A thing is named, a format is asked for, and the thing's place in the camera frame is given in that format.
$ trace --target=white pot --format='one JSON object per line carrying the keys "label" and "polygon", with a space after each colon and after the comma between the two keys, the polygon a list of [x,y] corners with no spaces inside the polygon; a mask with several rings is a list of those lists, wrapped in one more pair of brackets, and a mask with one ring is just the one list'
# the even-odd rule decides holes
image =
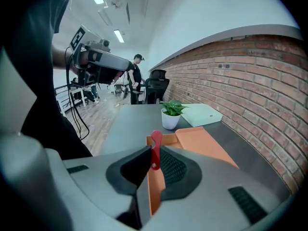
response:
{"label": "white pot", "polygon": [[167,111],[165,108],[162,109],[162,121],[163,121],[163,127],[165,129],[172,130],[176,127],[176,125],[179,122],[180,116],[171,116],[171,115],[166,115],[164,112]]}

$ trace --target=potted plant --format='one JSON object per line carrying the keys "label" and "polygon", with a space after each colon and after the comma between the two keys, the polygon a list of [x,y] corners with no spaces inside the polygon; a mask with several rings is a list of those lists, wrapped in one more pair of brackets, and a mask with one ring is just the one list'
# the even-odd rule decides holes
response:
{"label": "potted plant", "polygon": [[163,127],[169,130],[174,129],[179,122],[180,115],[183,114],[182,110],[187,107],[178,100],[161,101],[160,103],[164,107],[162,109]]}

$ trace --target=black shirt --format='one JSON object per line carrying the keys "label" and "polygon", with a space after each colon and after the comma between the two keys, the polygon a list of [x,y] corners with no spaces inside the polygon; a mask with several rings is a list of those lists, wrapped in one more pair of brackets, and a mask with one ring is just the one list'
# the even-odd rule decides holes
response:
{"label": "black shirt", "polygon": [[[140,84],[140,83],[141,83],[142,77],[141,77],[141,72],[140,72],[140,69],[139,69],[138,65],[135,64],[135,63],[133,63],[133,64],[131,65],[131,69],[130,69],[130,70],[133,70],[133,71],[134,71],[134,72],[133,72],[133,76],[134,76],[135,82],[138,82],[138,83]],[[128,74],[128,80],[129,80],[129,83],[131,84],[132,82],[131,82],[131,80],[130,80],[129,74]]]}
{"label": "black shirt", "polygon": [[90,155],[65,126],[54,94],[52,37],[59,31],[68,1],[36,0],[24,13],[12,40],[4,45],[16,70],[37,96],[22,133],[57,150],[62,159]]}

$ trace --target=gray table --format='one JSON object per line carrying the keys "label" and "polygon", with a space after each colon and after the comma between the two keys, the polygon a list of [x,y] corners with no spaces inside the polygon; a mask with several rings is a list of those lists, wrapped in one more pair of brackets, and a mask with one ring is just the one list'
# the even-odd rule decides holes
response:
{"label": "gray table", "polygon": [[[191,125],[182,117],[174,130],[163,128],[161,109],[162,105],[160,104],[122,106],[103,144],[101,154],[143,148],[146,145],[146,136],[151,135],[154,130],[170,134],[180,128],[191,128]],[[242,171],[270,188],[281,201],[290,195],[275,170],[241,136],[222,122],[203,127]]]}

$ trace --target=ceiling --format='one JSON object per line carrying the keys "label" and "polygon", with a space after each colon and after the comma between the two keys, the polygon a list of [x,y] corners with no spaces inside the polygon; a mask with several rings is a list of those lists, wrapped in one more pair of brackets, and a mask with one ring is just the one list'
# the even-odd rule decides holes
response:
{"label": "ceiling", "polygon": [[[148,49],[159,18],[172,0],[71,0],[53,43],[66,47],[83,24],[102,38],[110,41],[111,49]],[[114,30],[120,30],[124,43],[120,43]]]}

